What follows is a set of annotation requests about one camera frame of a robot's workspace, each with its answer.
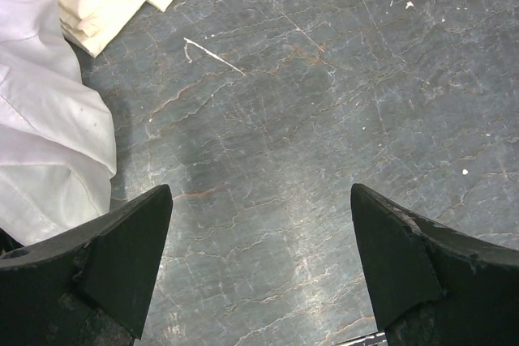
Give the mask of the white shirt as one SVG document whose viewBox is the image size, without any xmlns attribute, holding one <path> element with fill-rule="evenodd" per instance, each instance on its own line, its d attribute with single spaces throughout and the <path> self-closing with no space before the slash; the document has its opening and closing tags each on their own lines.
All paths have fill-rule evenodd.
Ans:
<svg viewBox="0 0 519 346">
<path fill-rule="evenodd" d="M 1 228 L 29 246 L 109 210 L 117 172 L 112 114 L 81 78 L 145 3 L 1 0 Z"/>
</svg>

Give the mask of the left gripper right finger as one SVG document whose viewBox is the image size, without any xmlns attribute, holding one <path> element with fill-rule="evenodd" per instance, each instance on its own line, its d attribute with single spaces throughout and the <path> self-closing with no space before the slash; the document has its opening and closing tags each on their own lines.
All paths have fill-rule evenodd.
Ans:
<svg viewBox="0 0 519 346">
<path fill-rule="evenodd" d="M 516 345 L 518 253 L 409 211 L 363 184 L 352 221 L 390 345 Z"/>
</svg>

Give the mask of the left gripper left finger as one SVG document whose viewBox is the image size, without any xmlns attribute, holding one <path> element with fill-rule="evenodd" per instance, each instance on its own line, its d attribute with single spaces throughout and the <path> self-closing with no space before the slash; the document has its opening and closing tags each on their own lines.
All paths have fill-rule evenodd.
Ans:
<svg viewBox="0 0 519 346">
<path fill-rule="evenodd" d="M 143 335 L 173 199 L 160 185 L 1 257 L 3 345 L 132 345 Z"/>
</svg>

